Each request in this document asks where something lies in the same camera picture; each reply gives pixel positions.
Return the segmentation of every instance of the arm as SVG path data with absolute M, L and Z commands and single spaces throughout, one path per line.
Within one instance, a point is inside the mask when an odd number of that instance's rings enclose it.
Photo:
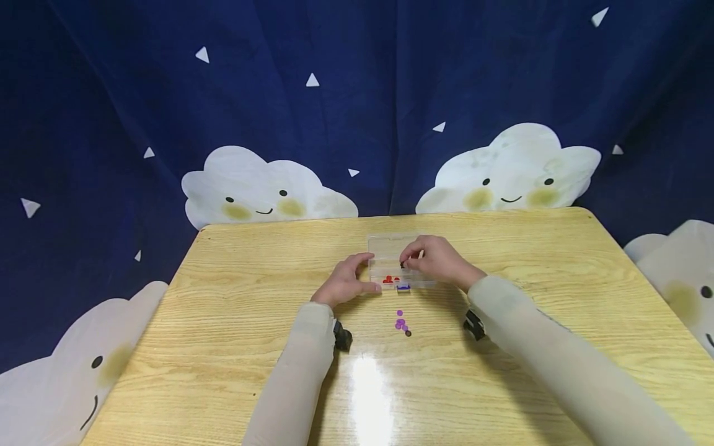
M 360 253 L 338 263 L 311 302 L 300 308 L 248 423 L 243 446 L 307 444 L 320 387 L 333 359 L 332 309 L 357 295 L 381 291 L 376 283 L 357 280 L 357 270 L 372 257 Z
M 399 260 L 468 292 L 491 340 L 545 387 L 595 444 L 693 444 L 626 372 L 541 313 L 512 283 L 468 263 L 445 238 L 421 235 Z
M 309 302 L 298 311 L 288 343 L 261 393 L 243 446 L 304 446 L 322 381 L 333 359 L 332 309 Z

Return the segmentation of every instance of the wood grain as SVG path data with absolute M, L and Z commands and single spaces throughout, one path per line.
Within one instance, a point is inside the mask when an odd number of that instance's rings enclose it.
M 239 444 L 298 306 L 367 235 L 410 232 L 519 284 L 714 444 L 714 363 L 592 214 L 564 208 L 204 228 L 83 445 Z M 465 311 L 445 286 L 339 307 L 354 343 L 323 385 L 311 444 L 587 444 L 507 355 L 466 336 Z

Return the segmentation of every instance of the hand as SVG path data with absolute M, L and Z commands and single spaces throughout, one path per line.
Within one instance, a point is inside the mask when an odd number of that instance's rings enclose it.
M 335 308 L 338 304 L 348 302 L 363 293 L 381 293 L 382 287 L 379 284 L 357 280 L 358 270 L 372 257 L 372 253 L 359 253 L 342 260 L 310 301 Z
M 435 235 L 418 236 L 404 248 L 399 262 L 440 282 L 456 285 L 464 293 L 486 277 L 486 273 L 461 257 L 448 240 Z

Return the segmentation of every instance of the right hand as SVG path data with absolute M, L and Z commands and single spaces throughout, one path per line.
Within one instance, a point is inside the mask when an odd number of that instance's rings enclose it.
M 435 235 L 418 236 L 404 248 L 399 262 L 440 282 L 455 285 L 464 293 L 486 277 L 486 273 L 461 257 L 448 240 Z

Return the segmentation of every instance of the clear plastic box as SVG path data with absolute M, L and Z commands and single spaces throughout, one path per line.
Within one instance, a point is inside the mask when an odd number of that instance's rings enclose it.
M 397 291 L 436 285 L 436 281 L 422 273 L 399 265 L 399 255 L 418 236 L 418 233 L 400 233 L 367 237 L 367 250 L 374 254 L 374 258 L 369 260 L 369 280 L 381 284 L 384 290 Z

